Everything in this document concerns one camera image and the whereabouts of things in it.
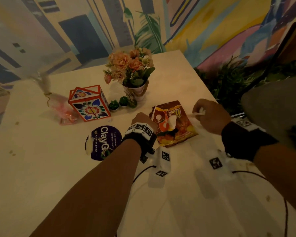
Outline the person's right hand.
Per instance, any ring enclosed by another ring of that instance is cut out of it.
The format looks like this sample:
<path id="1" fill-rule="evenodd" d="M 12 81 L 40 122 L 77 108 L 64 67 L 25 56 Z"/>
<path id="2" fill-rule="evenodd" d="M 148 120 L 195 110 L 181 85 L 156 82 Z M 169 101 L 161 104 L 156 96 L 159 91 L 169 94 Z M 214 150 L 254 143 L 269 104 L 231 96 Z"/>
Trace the person's right hand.
<path id="1" fill-rule="evenodd" d="M 221 135 L 225 126 L 231 122 L 231 116 L 222 105 L 209 100 L 206 115 L 199 122 L 209 133 Z"/>

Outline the person's left hand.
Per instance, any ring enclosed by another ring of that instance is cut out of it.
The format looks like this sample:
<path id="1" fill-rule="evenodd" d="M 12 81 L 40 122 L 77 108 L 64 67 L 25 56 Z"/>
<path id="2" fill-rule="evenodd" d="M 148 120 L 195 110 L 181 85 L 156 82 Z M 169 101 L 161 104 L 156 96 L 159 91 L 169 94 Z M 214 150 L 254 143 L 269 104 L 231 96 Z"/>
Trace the person's left hand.
<path id="1" fill-rule="evenodd" d="M 151 118 L 148 115 L 144 114 L 143 112 L 137 113 L 137 115 L 132 119 L 131 124 L 135 124 L 135 123 L 146 123 L 153 128 L 154 132 L 158 130 L 158 125 L 155 122 L 153 122 Z"/>

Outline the white tissue piece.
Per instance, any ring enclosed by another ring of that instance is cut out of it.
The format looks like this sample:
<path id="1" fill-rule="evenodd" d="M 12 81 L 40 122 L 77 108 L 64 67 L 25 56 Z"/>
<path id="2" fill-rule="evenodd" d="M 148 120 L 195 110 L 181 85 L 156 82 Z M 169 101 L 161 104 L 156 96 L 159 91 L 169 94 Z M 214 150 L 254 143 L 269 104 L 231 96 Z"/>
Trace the white tissue piece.
<path id="1" fill-rule="evenodd" d="M 191 114 L 187 114 L 189 118 L 196 118 L 197 116 L 204 116 L 206 114 L 206 110 L 201 107 L 198 112 L 193 112 Z"/>

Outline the orange snack packet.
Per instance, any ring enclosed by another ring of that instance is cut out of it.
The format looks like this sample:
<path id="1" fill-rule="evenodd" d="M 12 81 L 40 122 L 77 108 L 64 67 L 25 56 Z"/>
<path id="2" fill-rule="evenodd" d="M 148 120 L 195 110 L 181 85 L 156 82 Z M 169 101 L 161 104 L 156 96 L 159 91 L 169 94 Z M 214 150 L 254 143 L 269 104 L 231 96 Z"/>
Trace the orange snack packet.
<path id="1" fill-rule="evenodd" d="M 162 147 L 169 148 L 198 135 L 178 100 L 152 107 L 149 116 L 158 125 L 156 135 Z"/>

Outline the person's right forearm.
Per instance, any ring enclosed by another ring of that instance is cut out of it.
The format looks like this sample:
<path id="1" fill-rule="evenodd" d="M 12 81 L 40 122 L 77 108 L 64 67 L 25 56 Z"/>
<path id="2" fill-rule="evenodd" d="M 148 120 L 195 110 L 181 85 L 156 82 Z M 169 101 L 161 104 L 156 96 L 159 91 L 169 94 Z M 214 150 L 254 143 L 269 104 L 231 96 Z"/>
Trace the person's right forearm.
<path id="1" fill-rule="evenodd" d="M 253 163 L 296 209 L 296 150 L 281 143 L 262 146 L 256 152 Z"/>

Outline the person's left forearm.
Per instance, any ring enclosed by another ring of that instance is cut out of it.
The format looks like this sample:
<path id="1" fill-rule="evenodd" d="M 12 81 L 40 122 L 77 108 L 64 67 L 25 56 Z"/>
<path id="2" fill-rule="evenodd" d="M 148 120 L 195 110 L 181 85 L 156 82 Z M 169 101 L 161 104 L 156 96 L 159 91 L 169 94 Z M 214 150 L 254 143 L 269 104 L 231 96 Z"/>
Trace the person's left forearm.
<path id="1" fill-rule="evenodd" d="M 141 156 L 133 139 L 79 180 L 29 237 L 114 237 Z"/>

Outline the green leafy plants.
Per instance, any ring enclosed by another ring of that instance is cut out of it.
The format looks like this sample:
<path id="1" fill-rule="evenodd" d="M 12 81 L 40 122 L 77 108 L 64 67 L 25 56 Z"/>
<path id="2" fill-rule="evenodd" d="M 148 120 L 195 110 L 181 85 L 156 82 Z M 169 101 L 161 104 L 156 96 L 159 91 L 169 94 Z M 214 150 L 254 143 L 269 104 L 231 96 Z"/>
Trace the green leafy plants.
<path id="1" fill-rule="evenodd" d="M 272 63 L 270 60 L 250 67 L 240 67 L 231 58 L 213 74 L 194 68 L 215 100 L 230 115 L 243 112 L 242 95 L 254 87 L 296 77 L 296 60 Z"/>

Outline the grey upholstered seat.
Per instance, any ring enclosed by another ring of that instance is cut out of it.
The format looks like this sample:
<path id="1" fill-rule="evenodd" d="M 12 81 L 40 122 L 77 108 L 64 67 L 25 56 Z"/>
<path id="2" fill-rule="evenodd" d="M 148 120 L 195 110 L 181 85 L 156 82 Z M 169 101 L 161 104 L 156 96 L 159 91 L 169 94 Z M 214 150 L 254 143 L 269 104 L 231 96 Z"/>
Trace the grey upholstered seat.
<path id="1" fill-rule="evenodd" d="M 255 87 L 241 97 L 246 117 L 296 149 L 296 77 Z"/>

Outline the pink flower bouquet in pot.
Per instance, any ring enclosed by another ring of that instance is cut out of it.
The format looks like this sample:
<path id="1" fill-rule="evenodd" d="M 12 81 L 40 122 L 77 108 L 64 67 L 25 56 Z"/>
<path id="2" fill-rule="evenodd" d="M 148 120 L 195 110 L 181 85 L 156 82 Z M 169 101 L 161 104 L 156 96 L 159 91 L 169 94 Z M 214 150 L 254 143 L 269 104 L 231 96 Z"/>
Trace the pink flower bouquet in pot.
<path id="1" fill-rule="evenodd" d="M 144 99 L 148 78 L 155 71 L 152 52 L 147 48 L 135 47 L 130 52 L 117 51 L 109 54 L 105 65 L 106 84 L 116 81 L 122 84 L 124 92 L 131 101 Z"/>

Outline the round dark purple sticker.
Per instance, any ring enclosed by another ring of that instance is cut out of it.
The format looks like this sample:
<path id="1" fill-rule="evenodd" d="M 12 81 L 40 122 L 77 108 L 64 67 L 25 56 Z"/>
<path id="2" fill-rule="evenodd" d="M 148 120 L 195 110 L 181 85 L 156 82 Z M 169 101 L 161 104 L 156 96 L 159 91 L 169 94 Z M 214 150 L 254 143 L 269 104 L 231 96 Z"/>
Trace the round dark purple sticker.
<path id="1" fill-rule="evenodd" d="M 103 161 L 120 145 L 121 140 L 122 135 L 116 127 L 97 127 L 86 139 L 85 152 L 91 159 Z"/>

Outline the flower-printed orange paper box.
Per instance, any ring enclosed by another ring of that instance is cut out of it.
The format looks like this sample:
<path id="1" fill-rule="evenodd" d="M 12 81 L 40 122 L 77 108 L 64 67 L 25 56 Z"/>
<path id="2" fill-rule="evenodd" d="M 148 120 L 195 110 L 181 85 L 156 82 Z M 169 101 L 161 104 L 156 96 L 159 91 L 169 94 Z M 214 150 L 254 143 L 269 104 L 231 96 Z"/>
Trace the flower-printed orange paper box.
<path id="1" fill-rule="evenodd" d="M 111 117 L 109 103 L 100 85 L 70 90 L 68 103 L 84 122 Z"/>

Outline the clear bag with pink sweets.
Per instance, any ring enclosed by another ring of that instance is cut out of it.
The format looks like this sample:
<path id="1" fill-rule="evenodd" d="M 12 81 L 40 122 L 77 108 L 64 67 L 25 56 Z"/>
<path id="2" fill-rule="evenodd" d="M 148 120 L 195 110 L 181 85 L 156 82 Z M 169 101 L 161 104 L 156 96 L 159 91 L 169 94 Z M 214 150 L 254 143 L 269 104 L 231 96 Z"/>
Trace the clear bag with pink sweets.
<path id="1" fill-rule="evenodd" d="M 53 117 L 59 125 L 66 126 L 77 123 L 78 116 L 68 103 L 68 98 L 51 91 L 51 83 L 47 73 L 37 72 L 36 75 L 31 75 L 29 78 L 39 86 L 47 98 L 47 106 L 51 109 Z"/>

